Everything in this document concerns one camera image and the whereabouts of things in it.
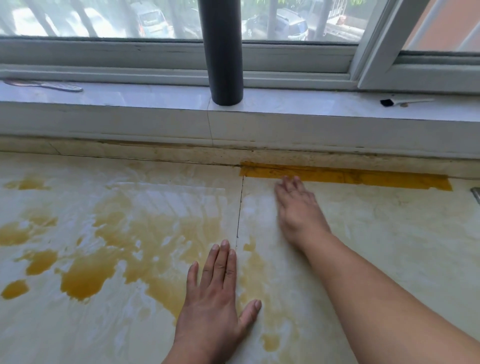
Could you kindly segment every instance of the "yellow stain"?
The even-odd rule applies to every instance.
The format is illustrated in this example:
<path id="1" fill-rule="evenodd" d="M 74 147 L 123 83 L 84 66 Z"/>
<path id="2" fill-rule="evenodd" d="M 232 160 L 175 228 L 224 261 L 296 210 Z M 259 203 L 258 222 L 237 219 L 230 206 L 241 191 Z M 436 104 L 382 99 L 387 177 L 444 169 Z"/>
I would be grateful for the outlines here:
<path id="1" fill-rule="evenodd" d="M 426 173 L 388 172 L 376 170 L 349 170 L 340 168 L 282 166 L 243 162 L 240 176 L 275 178 L 299 176 L 302 181 L 364 184 L 367 186 L 412 188 L 428 190 L 436 188 L 452 191 L 448 176 Z"/>

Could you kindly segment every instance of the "floor tile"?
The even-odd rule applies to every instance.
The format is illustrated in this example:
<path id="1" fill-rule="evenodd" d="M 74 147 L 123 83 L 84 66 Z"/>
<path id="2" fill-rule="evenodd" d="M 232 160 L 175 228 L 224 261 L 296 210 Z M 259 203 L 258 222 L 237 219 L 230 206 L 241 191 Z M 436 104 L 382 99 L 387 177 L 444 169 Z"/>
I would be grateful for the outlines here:
<path id="1" fill-rule="evenodd" d="M 275 180 L 244 178 L 237 247 L 240 306 L 259 321 L 231 363 L 356 363 L 320 282 L 276 221 Z M 333 232 L 426 305 L 480 340 L 480 206 L 453 192 L 307 182 Z"/>
<path id="2" fill-rule="evenodd" d="M 0 154 L 0 170 L 0 361 L 160 363 L 189 265 L 236 239 L 239 169 Z"/>

